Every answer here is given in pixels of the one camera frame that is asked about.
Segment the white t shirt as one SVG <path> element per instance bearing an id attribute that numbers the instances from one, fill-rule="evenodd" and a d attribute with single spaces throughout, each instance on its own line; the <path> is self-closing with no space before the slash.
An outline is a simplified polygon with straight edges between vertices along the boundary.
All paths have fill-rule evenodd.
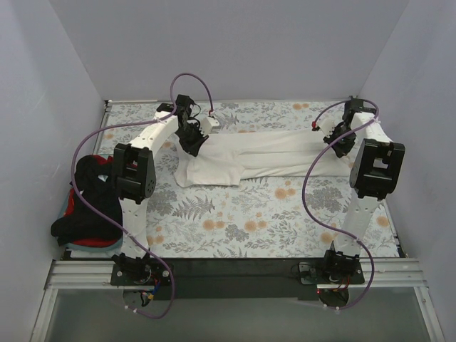
<path id="1" fill-rule="evenodd" d="M 257 177 L 303 177 L 325 146 L 323 134 L 309 129 L 213 134 L 195 157 L 177 146 L 175 181 L 237 186 Z"/>

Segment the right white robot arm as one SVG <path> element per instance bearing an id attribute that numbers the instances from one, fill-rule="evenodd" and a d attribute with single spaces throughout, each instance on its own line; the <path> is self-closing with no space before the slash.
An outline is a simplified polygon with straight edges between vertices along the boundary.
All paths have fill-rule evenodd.
<path id="1" fill-rule="evenodd" d="M 356 147 L 349 185 L 352 190 L 342 232 L 331 243 L 323 258 L 323 277 L 329 283 L 362 284 L 361 242 L 374 212 L 398 183 L 405 146 L 393 142 L 378 121 L 378 109 L 366 101 L 351 98 L 344 103 L 342 121 L 328 120 L 317 125 L 336 157 L 348 156 Z"/>

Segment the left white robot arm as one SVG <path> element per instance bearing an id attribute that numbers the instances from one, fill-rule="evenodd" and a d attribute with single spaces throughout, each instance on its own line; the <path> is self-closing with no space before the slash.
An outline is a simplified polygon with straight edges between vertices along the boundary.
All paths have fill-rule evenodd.
<path id="1" fill-rule="evenodd" d="M 209 138 L 192 114 L 195 102 L 178 95 L 175 104 L 162 103 L 155 113 L 156 123 L 147 126 L 127 144 L 113 151 L 113 186 L 122 210 L 123 244 L 113 257 L 120 272 L 136 284 L 152 276 L 147 244 L 147 203 L 156 186 L 155 156 L 164 142 L 176 135 L 185 153 L 196 157 Z"/>

